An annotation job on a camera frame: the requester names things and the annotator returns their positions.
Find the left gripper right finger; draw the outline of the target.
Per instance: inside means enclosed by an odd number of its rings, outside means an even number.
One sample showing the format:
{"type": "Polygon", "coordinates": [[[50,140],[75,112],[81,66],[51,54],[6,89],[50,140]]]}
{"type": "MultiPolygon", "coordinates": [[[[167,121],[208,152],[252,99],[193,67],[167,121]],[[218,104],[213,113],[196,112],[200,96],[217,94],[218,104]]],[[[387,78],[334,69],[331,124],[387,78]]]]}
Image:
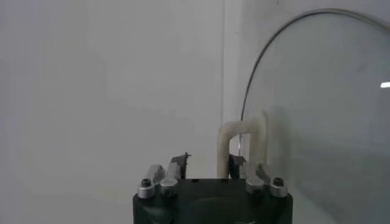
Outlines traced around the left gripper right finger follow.
{"type": "Polygon", "coordinates": [[[272,175],[271,168],[264,164],[253,165],[243,156],[229,154],[228,171],[231,179],[244,180],[249,194],[266,192],[276,198],[288,196],[286,181],[280,176],[272,175]]]}

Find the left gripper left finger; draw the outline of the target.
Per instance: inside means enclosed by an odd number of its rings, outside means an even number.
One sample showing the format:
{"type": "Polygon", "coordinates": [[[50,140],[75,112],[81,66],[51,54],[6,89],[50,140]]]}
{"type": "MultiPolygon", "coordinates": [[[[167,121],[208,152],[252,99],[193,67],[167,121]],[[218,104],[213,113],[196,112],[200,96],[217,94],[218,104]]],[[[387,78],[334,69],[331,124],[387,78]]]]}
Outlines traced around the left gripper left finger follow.
{"type": "Polygon", "coordinates": [[[137,189],[139,198],[154,198],[157,194],[175,196],[180,180],[186,178],[186,168],[190,154],[185,152],[171,158],[167,168],[160,164],[151,165],[137,189]]]}

